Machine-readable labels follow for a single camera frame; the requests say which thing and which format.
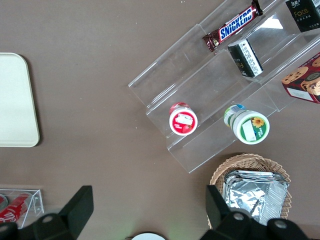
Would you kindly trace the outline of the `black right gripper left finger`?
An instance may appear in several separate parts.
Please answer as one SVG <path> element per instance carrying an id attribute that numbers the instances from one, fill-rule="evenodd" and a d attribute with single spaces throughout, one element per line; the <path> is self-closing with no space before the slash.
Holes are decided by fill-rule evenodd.
<path id="1" fill-rule="evenodd" d="M 59 213 L 49 213 L 19 229 L 15 222 L 0 225 L 2 240 L 76 240 L 94 211 L 93 187 L 83 185 Z"/>

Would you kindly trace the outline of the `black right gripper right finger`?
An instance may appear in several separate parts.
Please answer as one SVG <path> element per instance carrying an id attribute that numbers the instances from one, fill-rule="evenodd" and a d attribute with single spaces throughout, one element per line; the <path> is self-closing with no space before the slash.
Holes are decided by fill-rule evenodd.
<path id="1" fill-rule="evenodd" d="M 206 186 L 206 213 L 211 223 L 202 240 L 307 240 L 307 235 L 290 220 L 273 218 L 262 225 L 244 210 L 228 208 L 214 185 Z"/>

